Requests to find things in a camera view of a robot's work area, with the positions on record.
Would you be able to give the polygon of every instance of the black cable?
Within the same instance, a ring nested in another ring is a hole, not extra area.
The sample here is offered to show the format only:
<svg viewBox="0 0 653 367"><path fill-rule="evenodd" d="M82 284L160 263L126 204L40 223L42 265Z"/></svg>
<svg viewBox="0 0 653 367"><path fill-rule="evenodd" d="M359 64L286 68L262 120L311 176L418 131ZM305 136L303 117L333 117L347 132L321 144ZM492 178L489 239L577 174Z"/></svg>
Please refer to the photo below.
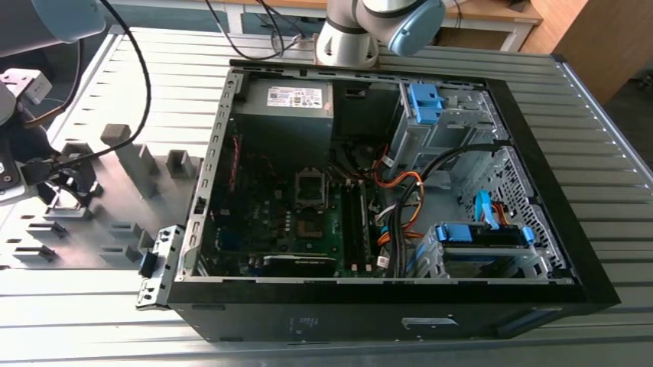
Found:
<svg viewBox="0 0 653 367"><path fill-rule="evenodd" d="M55 107L44 115L36 117L31 121L27 121L24 123L25 128L36 128L38 126L42 126L50 120L50 117L55 117L56 115L66 112L66 110L72 104L72 101L75 100L78 91L80 90L83 69L84 69L84 39L82 38L78 40L78 64L75 69L75 79L72 80L72 88L71 88L71 92L68 93L68 98L66 99L66 101L63 101L59 107Z"/></svg>
<svg viewBox="0 0 653 367"><path fill-rule="evenodd" d="M298 33L298 34L302 36L302 38L306 38L306 33L305 33L305 31L303 31L303 30L302 30L302 28L301 28L301 27L297 25L297 22L299 21L299 17L297 17L297 20L295 20L295 21L290 21L290 19L287 19L287 16L286 16L286 15L283 15L282 13L279 13L279 12L277 11L277 9L275 9L275 8L273 8L271 6L269 6L269 7L270 7L270 11L271 11L273 13L275 13L275 14L279 16L279 18L281 18L281 19L282 19L282 20L283 20L286 23L289 23L289 24L290 24L290 26L291 26L293 28L295 28L297 33ZM259 14L255 14L255 15L257 15L257 18L258 18L258 19L262 21L262 23L266 25L266 27L274 27L271 24L269 24L269 23L267 23L266 19L263 19L263 18L262 18L262 16L261 16Z"/></svg>
<svg viewBox="0 0 653 367"><path fill-rule="evenodd" d="M99 151L98 153L87 154L87 155L84 155L84 156L74 159L72 161L64 162L62 164L56 164L54 166L55 170L56 169L66 168L66 167L72 167L76 164L79 164L82 161L87 161L88 159L98 158L98 157L103 156L104 154L108 154L112 151L119 150L126 145L130 145L136 140L136 138L140 135L140 133L143 132L144 123L147 122L147 118L150 116L150 107L152 105L152 84L150 82L150 72L147 70L147 64L144 62L143 52L140 51L140 47L139 47L139 44L136 42L136 38L134 37L134 33L130 30L130 27L127 26L127 24L124 23L124 20L120 17L120 14L114 9L114 7L111 6L111 4L110 4L110 2L107 0L100 0L100 3L104 5L106 10L111 13L111 15L115 18L115 21L119 22L120 27L124 29L124 34L127 35L130 41L132 42L134 51L136 52L136 56L138 56L138 59L139 59L139 64L140 64L140 68L143 70L143 77L144 77L144 108L143 108L143 116L140 117L140 124L139 124L139 127L136 128L136 131L134 132L132 136L130 136L122 143L118 143L115 146L108 147L107 149L104 149L103 151Z"/></svg>
<svg viewBox="0 0 653 367"><path fill-rule="evenodd" d="M214 6L211 5L211 1L210 0L204 0L204 3L206 3L206 5L208 6L208 9L210 9L210 13L214 16L215 24L218 25L218 28L219 28L220 32L223 33L223 36L227 39L227 42L231 45L231 48L234 49L235 53L239 54L240 57L243 57L247 60L251 60L251 61L265 61L265 60L273 59L275 57L282 57L283 56L283 52L287 49L290 49L293 46L295 46L297 41L293 41L289 44L287 47L285 46L282 33L279 31L279 26L277 25L277 21L274 20L273 14L271 14L271 12L275 11L275 10L266 4L266 2L263 0L257 0L257 2L263 6L263 9L266 10L267 15L270 16L270 19L273 21L273 25L275 27L274 32L277 32L277 34L279 35L279 43L282 45L282 49L279 51L275 51L274 54L271 54L270 56L265 56L265 57L251 57L251 56L247 56L246 54L243 54L243 52L240 51L240 49L238 48L238 46L234 44L234 41L231 40L231 36L228 35L228 33L223 29L223 25L220 23L220 20L218 18L218 15L215 14L215 10L214 10ZM275 49L275 42L271 41L271 43L273 43L273 49Z"/></svg>
<svg viewBox="0 0 653 367"><path fill-rule="evenodd" d="M458 0L453 0L453 2L457 4L457 9L458 9L458 14L457 14L457 28L461 29L461 27L462 27L461 3L458 2Z"/></svg>
<svg viewBox="0 0 653 367"><path fill-rule="evenodd" d="M471 144L471 145L463 145L458 148L453 148L445 151L441 155L438 155L438 157L433 159L433 161L429 162L426 168L419 174L422 178L422 182L426 182L426 180L429 179L429 175L431 171L437 171L453 158L455 158L458 155L463 154L465 152L467 151L492 152L492 151L498 151L501 148L502 145L497 145L497 144ZM403 228L401 225L401 213L403 210L405 203L409 201L410 194L417 187L418 187L418 181L415 180L409 185L409 188L405 190L403 195L399 198L399 201L397 201L395 209L393 210L393 214L391 214L391 222L387 226L391 248L397 248L397 253L402 253L403 256L406 254L406 248L405 248L406 246L403 243L405 237L403 237ZM399 274L399 277L402 278L405 276L405 271L406 271L405 266L401 265L401 261L395 262L395 266L398 267L395 272Z"/></svg>

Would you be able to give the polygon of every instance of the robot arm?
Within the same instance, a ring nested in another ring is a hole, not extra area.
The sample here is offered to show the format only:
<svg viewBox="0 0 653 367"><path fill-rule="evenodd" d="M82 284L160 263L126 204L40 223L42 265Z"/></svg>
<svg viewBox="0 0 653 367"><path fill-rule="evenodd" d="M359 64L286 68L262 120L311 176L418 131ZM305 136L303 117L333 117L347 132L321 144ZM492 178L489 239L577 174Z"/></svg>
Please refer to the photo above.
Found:
<svg viewBox="0 0 653 367"><path fill-rule="evenodd" d="M435 36L445 11L441 0L330 1L315 45L318 61L338 67L373 67L377 40L399 56L417 53Z"/></svg>
<svg viewBox="0 0 653 367"><path fill-rule="evenodd" d="M3 0L1 7L0 34L11 36L0 37L0 57L75 43L106 27L95 0ZM42 101L51 87L36 70L13 69L0 74L0 206L50 193L48 164L62 159L62 154L50 146L46 130L25 128L24 122L32 119L29 104ZM76 176L78 171L58 177ZM76 181L79 189L84 180Z"/></svg>

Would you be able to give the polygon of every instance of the table leg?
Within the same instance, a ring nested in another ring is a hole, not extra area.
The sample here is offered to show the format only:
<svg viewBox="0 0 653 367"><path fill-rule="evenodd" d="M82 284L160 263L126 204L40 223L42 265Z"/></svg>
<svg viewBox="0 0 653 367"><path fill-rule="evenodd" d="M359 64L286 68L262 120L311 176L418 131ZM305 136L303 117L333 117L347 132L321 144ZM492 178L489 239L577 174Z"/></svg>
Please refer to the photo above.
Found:
<svg viewBox="0 0 653 367"><path fill-rule="evenodd" d="M501 46L502 51L508 52L518 52L521 49L521 45L529 37L530 30L533 29L533 25L529 23L516 23L513 32L506 37L506 41Z"/></svg>
<svg viewBox="0 0 653 367"><path fill-rule="evenodd" d="M242 4L223 4L223 9L227 13L228 33L243 34L244 6Z"/></svg>

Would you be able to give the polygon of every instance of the floor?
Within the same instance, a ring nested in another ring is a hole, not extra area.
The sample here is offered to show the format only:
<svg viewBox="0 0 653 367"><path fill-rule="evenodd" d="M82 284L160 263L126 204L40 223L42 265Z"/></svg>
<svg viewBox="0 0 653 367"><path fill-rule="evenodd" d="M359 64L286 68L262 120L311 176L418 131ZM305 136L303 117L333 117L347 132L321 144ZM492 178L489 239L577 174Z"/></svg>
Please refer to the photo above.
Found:
<svg viewBox="0 0 653 367"><path fill-rule="evenodd" d="M115 8L127 24L134 27L218 31L214 19L207 11L146 8L128 5L116 5ZM108 23L115 24L114 19L110 16L107 18L110 19ZM219 19L223 24L227 24L227 17L222 12L219 12ZM257 15L246 14L243 20L244 33L270 34L270 28L262 26L265 20ZM317 20L303 22L294 17L290 17L290 20L295 22L306 34L318 33L322 29L322 23ZM295 35L297 32L290 24L282 21L278 24L283 35ZM86 63L94 57L95 50L99 48L103 39L104 34L87 38ZM46 55L56 73L52 80L54 90L50 94L51 99L33 109L35 114L46 112L60 103L59 100L67 98L75 76L76 48L74 45L63 44L50 47L46 50ZM644 160L653 167L653 147L649 144L650 137L653 137L653 90L641 91L638 90L637 82L626 83L612 101L605 105L605 109Z"/></svg>

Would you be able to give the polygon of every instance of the white label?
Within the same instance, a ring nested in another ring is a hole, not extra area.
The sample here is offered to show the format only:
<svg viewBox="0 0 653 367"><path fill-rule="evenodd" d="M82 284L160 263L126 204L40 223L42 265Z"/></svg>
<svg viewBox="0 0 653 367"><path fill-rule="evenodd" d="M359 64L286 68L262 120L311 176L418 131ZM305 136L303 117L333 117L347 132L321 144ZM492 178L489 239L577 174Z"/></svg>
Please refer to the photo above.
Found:
<svg viewBox="0 0 653 367"><path fill-rule="evenodd" d="M383 162L383 163L385 163L385 164L386 164L386 165L387 165L390 168L391 168L391 165L395 163L395 162L393 161L393 159L391 159L389 156L386 156L386 155L383 155L383 156L381 157L381 161L382 161L382 162Z"/></svg>
<svg viewBox="0 0 653 367"><path fill-rule="evenodd" d="M387 266L390 265L390 259L386 258L385 256L379 256L377 258L377 266L379 268L387 269Z"/></svg>
<svg viewBox="0 0 653 367"><path fill-rule="evenodd" d="M322 108L322 89L273 86L267 90L267 105L273 107Z"/></svg>

